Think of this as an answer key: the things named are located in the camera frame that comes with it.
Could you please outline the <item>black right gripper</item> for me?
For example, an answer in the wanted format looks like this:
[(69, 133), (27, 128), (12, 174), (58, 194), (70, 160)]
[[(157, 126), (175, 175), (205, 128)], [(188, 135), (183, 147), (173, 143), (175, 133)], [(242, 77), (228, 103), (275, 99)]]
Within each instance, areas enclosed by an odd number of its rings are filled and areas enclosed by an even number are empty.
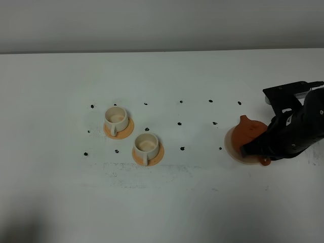
[(319, 108), (303, 106), (253, 141), (240, 147), (242, 157), (294, 158), (319, 141)]

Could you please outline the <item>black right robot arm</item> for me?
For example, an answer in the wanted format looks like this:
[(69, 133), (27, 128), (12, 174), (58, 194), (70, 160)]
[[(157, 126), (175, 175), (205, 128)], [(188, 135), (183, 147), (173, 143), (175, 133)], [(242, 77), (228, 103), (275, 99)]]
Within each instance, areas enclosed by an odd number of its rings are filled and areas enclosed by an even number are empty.
[(275, 116), (264, 133), (240, 147), (243, 157), (294, 158), (323, 139), (323, 88), (310, 91), (304, 103), (284, 88), (263, 92)]

